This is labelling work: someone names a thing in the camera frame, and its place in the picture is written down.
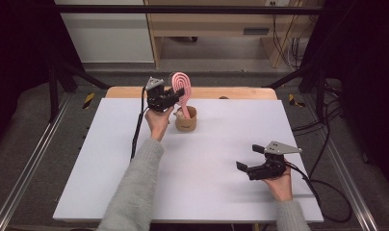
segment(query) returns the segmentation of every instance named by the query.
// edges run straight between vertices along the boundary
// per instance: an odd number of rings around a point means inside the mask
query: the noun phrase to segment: metal rail
[[[317,117],[316,112],[314,110],[315,100],[313,99],[312,94],[309,96],[305,95],[304,98],[305,102],[307,102],[307,106],[312,116]],[[320,130],[320,132],[323,140],[325,140],[326,128],[324,127]],[[369,211],[368,206],[366,205],[366,202],[362,197],[362,194],[354,183],[354,180],[351,177],[348,168],[345,166],[332,138],[329,138],[327,142],[327,150],[329,153],[329,159],[333,164],[333,167],[335,167],[335,171],[339,177],[339,181],[341,182],[342,187],[345,190],[345,194],[347,195],[347,198],[350,201],[351,207],[354,210],[354,213],[356,214],[357,220],[362,226],[362,229],[366,231],[377,231],[378,228],[376,222],[371,212]]]
[[[7,228],[10,219],[13,216],[13,213],[20,202],[21,197],[25,193],[27,186],[29,185],[30,181],[32,180],[32,177],[34,173],[36,172],[39,162],[41,161],[45,150],[48,147],[48,144],[51,142],[57,127],[59,126],[60,122],[62,121],[62,118],[65,114],[65,111],[68,107],[68,103],[72,98],[71,93],[65,93],[65,96],[61,102],[61,109],[59,110],[58,115],[56,116],[56,119],[54,119],[52,122],[48,123],[46,129],[44,130],[44,133],[42,137],[39,140],[39,143],[37,144],[35,150],[33,151],[32,156],[30,157],[26,167],[22,170],[18,180],[16,181],[11,193],[9,194],[8,198],[6,199],[3,207],[0,209],[0,231],[3,231]]]

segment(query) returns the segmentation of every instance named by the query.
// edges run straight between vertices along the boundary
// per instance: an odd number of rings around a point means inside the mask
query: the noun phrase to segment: paper cup
[[[194,107],[187,107],[191,118],[176,118],[175,120],[176,128],[181,132],[192,132],[196,126],[197,111]]]

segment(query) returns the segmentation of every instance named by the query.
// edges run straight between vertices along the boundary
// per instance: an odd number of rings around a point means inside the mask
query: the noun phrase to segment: lollipop
[[[189,80],[189,77],[185,73],[176,72],[171,77],[171,86],[173,87],[174,91],[185,89],[185,94],[179,98],[179,102],[177,102],[177,105],[180,105],[180,107],[182,107],[183,115],[185,116],[185,118],[191,118],[191,116],[189,115],[188,108],[186,107],[186,103],[188,102],[192,94],[191,81]]]

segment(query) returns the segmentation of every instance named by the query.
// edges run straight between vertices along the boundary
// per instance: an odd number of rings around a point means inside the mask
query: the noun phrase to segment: gray sleeve
[[[278,231],[311,230],[303,217],[302,210],[297,201],[284,201],[277,203],[276,226]]]
[[[123,175],[98,230],[149,230],[162,145],[144,141]]]

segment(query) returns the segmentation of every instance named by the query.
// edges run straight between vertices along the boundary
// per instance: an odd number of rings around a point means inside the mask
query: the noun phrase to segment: white tabletop
[[[262,165],[251,146],[280,141],[297,146],[279,100],[191,99],[197,127],[181,133],[174,116],[163,138],[153,222],[264,222],[275,220],[269,188],[249,181],[236,161]],[[54,219],[98,221],[127,169],[141,108],[140,99],[102,99]],[[138,147],[149,137],[143,122]],[[289,162],[304,170],[300,155]],[[299,173],[292,173],[295,200],[305,219],[323,221],[320,208]]]

